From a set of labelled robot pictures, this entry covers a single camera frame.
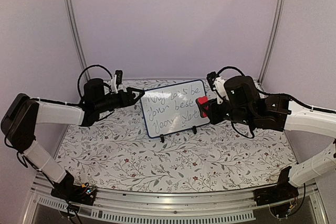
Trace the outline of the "red whiteboard eraser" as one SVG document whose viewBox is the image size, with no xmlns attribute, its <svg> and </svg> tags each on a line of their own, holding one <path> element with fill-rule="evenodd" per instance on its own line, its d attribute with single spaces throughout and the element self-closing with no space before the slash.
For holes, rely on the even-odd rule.
<svg viewBox="0 0 336 224">
<path fill-rule="evenodd" d="M 200 116 L 202 118 L 206 118 L 207 117 L 207 114 L 206 114 L 206 110 L 207 110 L 207 104 L 208 102 L 208 97 L 207 96 L 203 96 L 203 97 L 199 97 L 196 99 L 196 104 L 197 104 L 197 107 L 200 111 Z"/>
</svg>

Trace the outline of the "blue-framed whiteboard with writing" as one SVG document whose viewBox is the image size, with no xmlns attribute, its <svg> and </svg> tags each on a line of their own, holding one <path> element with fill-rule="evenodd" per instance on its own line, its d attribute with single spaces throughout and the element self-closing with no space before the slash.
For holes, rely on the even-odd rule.
<svg viewBox="0 0 336 224">
<path fill-rule="evenodd" d="M 209 124 L 196 104 L 196 99 L 204 96 L 201 79 L 146 90 L 140 102 L 149 138 Z"/>
</svg>

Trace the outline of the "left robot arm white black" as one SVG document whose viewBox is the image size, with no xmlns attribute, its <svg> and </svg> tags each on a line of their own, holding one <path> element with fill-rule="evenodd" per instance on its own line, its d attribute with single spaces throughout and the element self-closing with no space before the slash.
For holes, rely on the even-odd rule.
<svg viewBox="0 0 336 224">
<path fill-rule="evenodd" d="M 1 121 L 5 140 L 10 142 L 10 148 L 23 157 L 23 164 L 30 164 L 45 174 L 67 200 L 73 200 L 78 195 L 74 177 L 37 142 L 36 125 L 89 127 L 102 120 L 102 113 L 135 105 L 144 96 L 144 90 L 132 87 L 120 90 L 121 82 L 118 77 L 113 77 L 110 83 L 100 78 L 89 80 L 79 90 L 82 96 L 78 104 L 31 98 L 20 93 Z"/>
</svg>

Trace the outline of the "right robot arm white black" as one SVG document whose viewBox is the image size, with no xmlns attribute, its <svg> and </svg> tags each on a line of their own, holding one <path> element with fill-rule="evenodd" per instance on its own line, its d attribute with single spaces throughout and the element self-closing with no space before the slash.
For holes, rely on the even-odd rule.
<svg viewBox="0 0 336 224">
<path fill-rule="evenodd" d="M 335 169 L 335 111 L 305 104 L 286 93 L 267 93 L 256 87 L 250 76 L 238 75 L 223 80 L 211 73 L 208 82 L 216 97 L 203 96 L 196 104 L 203 118 L 212 125 L 230 122 L 254 131 L 300 132 L 329 138 L 331 143 L 300 163 L 292 163 L 278 173 L 277 185 L 271 190 L 276 201 L 284 200 L 292 188 Z"/>
</svg>

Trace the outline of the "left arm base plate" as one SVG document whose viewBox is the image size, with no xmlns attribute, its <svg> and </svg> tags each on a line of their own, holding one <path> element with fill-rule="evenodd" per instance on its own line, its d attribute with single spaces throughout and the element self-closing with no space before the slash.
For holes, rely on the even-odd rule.
<svg viewBox="0 0 336 224">
<path fill-rule="evenodd" d="M 88 183 L 83 185 L 55 183 L 51 195 L 70 202 L 93 206 L 97 188 L 96 186 L 90 186 Z"/>
</svg>

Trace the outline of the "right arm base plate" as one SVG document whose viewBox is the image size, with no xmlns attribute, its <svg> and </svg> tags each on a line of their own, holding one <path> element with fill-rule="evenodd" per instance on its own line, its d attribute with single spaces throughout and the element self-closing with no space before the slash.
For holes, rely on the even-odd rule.
<svg viewBox="0 0 336 224">
<path fill-rule="evenodd" d="M 299 192 L 297 187 L 289 183 L 284 183 L 255 189 L 253 195 L 257 206 L 264 206 L 298 197 Z"/>
</svg>

